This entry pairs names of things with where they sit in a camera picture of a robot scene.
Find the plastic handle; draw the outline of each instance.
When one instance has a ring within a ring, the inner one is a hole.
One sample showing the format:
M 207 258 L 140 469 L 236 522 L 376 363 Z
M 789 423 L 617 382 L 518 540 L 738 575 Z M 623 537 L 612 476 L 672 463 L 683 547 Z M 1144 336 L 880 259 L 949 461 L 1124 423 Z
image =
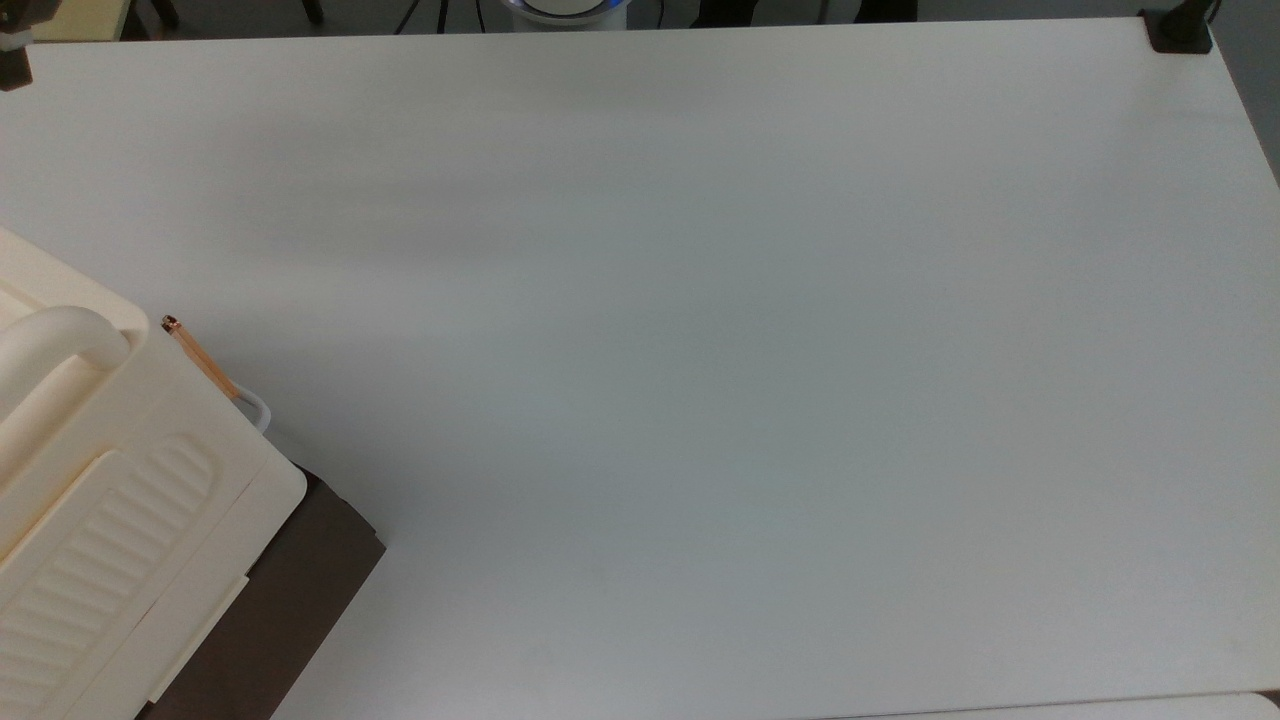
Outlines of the plastic handle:
M 68 357 L 99 370 L 129 356 L 129 341 L 87 307 L 45 307 L 0 331 L 0 423 Z

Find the black bracket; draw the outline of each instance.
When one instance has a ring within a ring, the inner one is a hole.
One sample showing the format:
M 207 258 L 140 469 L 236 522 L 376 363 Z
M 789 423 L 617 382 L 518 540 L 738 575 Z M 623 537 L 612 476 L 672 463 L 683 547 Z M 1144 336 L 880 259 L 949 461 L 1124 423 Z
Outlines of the black bracket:
M 1172 10 L 1142 10 L 1147 37 L 1156 53 L 1208 55 L 1213 38 L 1204 19 L 1213 0 L 1185 0 Z
M 0 50 L 0 91 L 8 92 L 27 85 L 31 85 L 27 49 Z

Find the black chair leg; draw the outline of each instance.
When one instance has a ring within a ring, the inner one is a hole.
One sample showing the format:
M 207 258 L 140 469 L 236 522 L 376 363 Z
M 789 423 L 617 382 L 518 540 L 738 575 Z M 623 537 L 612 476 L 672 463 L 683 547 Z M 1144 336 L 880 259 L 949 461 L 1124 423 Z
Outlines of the black chair leg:
M 138 17 L 137 0 L 129 3 L 129 12 L 124 14 L 124 27 L 120 29 L 120 40 L 151 40 L 147 35 L 147 26 L 142 24 Z
M 855 23 L 914 23 L 919 15 L 918 0 L 863 0 Z
M 151 0 L 151 6 L 156 9 L 156 14 L 160 15 L 160 24 L 165 29 L 178 28 L 178 9 L 173 6 L 173 0 Z
M 311 24 L 317 26 L 324 22 L 324 8 L 320 6 L 320 0 L 302 0 L 302 8 L 306 9 Z
M 748 27 L 759 0 L 701 0 L 689 27 Z

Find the floor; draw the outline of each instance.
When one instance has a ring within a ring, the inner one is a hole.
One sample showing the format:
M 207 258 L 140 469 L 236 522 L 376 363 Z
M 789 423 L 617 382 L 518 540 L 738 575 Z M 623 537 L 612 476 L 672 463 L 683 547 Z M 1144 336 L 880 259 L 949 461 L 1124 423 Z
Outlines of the floor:
M 301 0 L 173 0 L 182 27 L 168 38 L 297 37 L 308 35 L 390 35 L 411 0 L 321 0 L 325 23 L 307 22 Z M 442 0 L 420 0 L 406 35 L 434 33 Z M 666 9 L 660 12 L 660 3 Z M 850 22 L 860 0 L 831 0 L 828 22 Z M 1174 0 L 919 0 L 922 22 L 1015 18 L 1083 18 L 1134 15 L 1143 6 L 1171 6 Z M 809 24 L 819 0 L 760 0 L 753 24 Z M 511 15 L 499 0 L 452 0 L 445 32 L 509 32 Z M 631 28 L 689 27 L 698 0 L 632 0 Z M 159 20 L 146 0 L 140 15 L 152 29 Z M 1280 3 L 1224 0 L 1213 32 L 1240 90 L 1274 173 L 1280 176 Z

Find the white cable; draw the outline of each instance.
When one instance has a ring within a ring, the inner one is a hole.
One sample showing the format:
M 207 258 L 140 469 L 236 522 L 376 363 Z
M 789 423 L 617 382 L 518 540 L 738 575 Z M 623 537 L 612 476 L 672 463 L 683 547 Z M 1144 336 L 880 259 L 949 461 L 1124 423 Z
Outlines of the white cable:
M 256 428 L 260 433 L 265 433 L 266 427 L 271 424 L 271 409 L 266 406 L 266 402 L 262 402 L 262 398 L 259 397 L 256 392 L 236 380 L 232 380 L 232 384 L 236 386 L 237 392 L 241 393 L 241 400 L 243 400 L 246 405 L 257 410 L 257 419 L 253 420 L 253 428 Z

